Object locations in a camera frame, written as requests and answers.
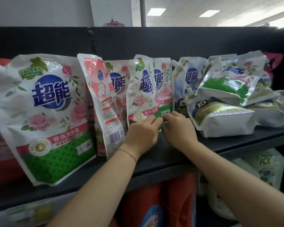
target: ceiling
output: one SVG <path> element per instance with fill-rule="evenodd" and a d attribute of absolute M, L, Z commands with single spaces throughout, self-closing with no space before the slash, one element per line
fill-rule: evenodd
<path fill-rule="evenodd" d="M 166 8 L 159 17 L 146 16 L 146 26 L 245 26 L 284 12 L 284 0 L 145 0 L 151 8 Z M 131 0 L 133 26 L 141 26 L 140 2 Z M 220 10 L 212 17 L 199 17 Z"/>

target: forearm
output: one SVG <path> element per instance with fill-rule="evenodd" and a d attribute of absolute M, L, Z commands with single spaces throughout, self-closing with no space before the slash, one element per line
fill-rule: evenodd
<path fill-rule="evenodd" d="M 243 226 L 284 226 L 284 194 L 202 144 L 183 151 Z"/>
<path fill-rule="evenodd" d="M 47 227 L 108 226 L 135 166 L 133 158 L 117 151 Z"/>

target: metal pipe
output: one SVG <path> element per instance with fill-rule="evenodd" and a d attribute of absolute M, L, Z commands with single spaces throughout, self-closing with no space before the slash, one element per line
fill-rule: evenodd
<path fill-rule="evenodd" d="M 140 0 L 141 27 L 146 27 L 145 0 Z"/>

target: fluorescent light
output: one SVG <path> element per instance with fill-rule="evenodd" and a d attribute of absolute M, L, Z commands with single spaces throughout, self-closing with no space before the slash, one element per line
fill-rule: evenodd
<path fill-rule="evenodd" d="M 213 15 L 215 15 L 216 13 L 219 13 L 219 12 L 220 12 L 220 10 L 207 10 L 205 13 L 203 13 L 199 17 L 212 17 Z"/>
<path fill-rule="evenodd" d="M 162 13 L 163 13 L 165 10 L 166 10 L 166 9 L 162 9 L 162 8 L 151 8 L 147 15 L 148 15 L 148 16 L 161 16 Z"/>
<path fill-rule="evenodd" d="M 269 22 L 269 26 L 278 27 L 279 29 L 284 28 L 284 17 Z"/>

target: person's left hand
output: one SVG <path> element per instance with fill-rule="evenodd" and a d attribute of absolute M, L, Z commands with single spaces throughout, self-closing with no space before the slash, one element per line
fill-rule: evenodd
<path fill-rule="evenodd" d="M 158 128 L 162 122 L 163 119 L 161 117 L 156 118 L 154 115 L 151 115 L 141 122 L 132 123 L 128 128 L 120 149 L 133 155 L 138 160 L 141 155 L 157 143 Z"/>

